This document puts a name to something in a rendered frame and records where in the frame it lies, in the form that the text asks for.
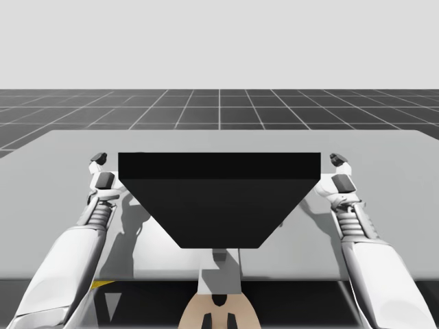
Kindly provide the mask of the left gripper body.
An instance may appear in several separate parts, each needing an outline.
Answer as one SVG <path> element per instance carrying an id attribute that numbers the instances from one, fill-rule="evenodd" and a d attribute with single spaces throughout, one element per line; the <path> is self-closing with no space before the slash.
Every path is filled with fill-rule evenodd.
<path id="1" fill-rule="evenodd" d="M 100 171 L 94 173 L 89 185 L 88 200 L 91 201 L 94 197 L 104 201 L 119 199 L 121 192 L 113 188 L 114 182 L 115 175 L 111 172 Z"/>

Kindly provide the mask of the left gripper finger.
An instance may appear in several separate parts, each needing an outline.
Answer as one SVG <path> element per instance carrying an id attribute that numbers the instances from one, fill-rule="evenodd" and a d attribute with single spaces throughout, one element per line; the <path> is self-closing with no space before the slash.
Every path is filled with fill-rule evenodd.
<path id="1" fill-rule="evenodd" d="M 100 152 L 100 153 L 94 155 L 90 159 L 90 164 L 88 166 L 89 172 L 90 173 L 97 173 L 97 172 L 102 171 L 102 167 L 106 163 L 106 160 L 107 160 L 107 153 L 105 153 L 105 152 Z"/>

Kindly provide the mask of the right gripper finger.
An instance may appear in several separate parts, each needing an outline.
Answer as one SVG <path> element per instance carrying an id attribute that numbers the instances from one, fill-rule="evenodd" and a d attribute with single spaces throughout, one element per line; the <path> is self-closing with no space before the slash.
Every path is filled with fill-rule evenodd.
<path id="1" fill-rule="evenodd" d="M 335 167 L 336 174 L 352 175 L 352 167 L 348 163 L 348 160 L 341 154 L 330 154 L 331 164 Z"/>

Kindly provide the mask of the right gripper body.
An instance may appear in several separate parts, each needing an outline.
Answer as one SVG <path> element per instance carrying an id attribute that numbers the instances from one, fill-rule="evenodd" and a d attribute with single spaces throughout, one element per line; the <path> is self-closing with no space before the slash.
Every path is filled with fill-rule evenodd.
<path id="1" fill-rule="evenodd" d="M 346 174 L 323 173 L 316 184 L 316 193 L 331 204 L 358 202 L 357 189 Z"/>

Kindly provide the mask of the black screen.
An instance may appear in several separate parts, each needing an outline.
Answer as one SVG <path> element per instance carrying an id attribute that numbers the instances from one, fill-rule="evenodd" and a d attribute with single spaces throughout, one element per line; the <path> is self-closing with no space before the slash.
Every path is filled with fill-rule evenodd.
<path id="1" fill-rule="evenodd" d="M 319 153 L 125 152 L 119 180 L 185 249 L 256 249 L 320 179 Z"/>

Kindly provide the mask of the tan robot part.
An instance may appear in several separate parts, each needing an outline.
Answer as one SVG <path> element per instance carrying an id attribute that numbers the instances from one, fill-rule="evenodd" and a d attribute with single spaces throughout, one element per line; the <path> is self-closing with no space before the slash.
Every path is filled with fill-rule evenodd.
<path id="1" fill-rule="evenodd" d="M 212 295 L 195 294 L 187 304 L 178 329 L 202 329 L 205 315 L 211 315 L 212 329 L 229 329 L 228 315 L 234 315 L 237 329 L 261 329 L 256 311 L 243 294 L 227 295 L 223 305 L 215 304 Z"/>

